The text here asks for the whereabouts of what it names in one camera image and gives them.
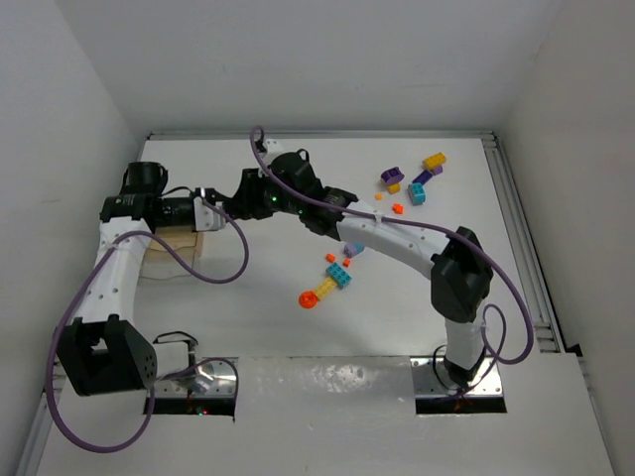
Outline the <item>yellow long lego plate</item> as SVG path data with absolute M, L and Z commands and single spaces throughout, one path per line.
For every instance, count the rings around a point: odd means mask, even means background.
M 313 293 L 318 300 L 323 300 L 329 293 L 338 287 L 336 280 L 332 277 L 326 277 L 317 287 L 313 289 Z

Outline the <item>orange round lego piece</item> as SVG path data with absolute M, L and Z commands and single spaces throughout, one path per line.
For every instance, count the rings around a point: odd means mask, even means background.
M 304 309 L 315 307 L 319 302 L 318 296 L 314 291 L 308 290 L 299 295 L 298 303 Z

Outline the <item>teal 2x4 lego brick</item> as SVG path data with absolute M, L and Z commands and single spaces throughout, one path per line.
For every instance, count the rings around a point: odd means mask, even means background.
M 351 276 L 337 263 L 330 264 L 326 270 L 327 283 L 338 289 L 345 289 L 351 283 Z

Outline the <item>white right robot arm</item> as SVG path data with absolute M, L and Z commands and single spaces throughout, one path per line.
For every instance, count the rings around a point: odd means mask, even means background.
M 317 235 L 361 244 L 418 271 L 430 281 L 432 306 L 445 320 L 448 375 L 461 387 L 472 381 L 485 357 L 477 313 L 493 271 L 475 254 L 480 244 L 470 229 L 460 227 L 456 237 L 437 245 L 420 231 L 383 222 L 355 194 L 322 184 L 298 152 L 276 156 L 267 172 L 243 170 L 223 208 L 242 220 L 293 214 Z

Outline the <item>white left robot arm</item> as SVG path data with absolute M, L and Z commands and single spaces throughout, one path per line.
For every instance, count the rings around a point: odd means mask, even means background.
M 168 178 L 158 163 L 131 163 L 120 191 L 103 203 L 96 275 L 72 306 L 56 350 L 74 390 L 83 397 L 148 389 L 193 362 L 193 338 L 150 342 L 133 319 L 150 233 L 160 228 L 215 231 L 224 225 L 223 216 L 211 210 L 219 201 L 214 189 L 167 197 Z

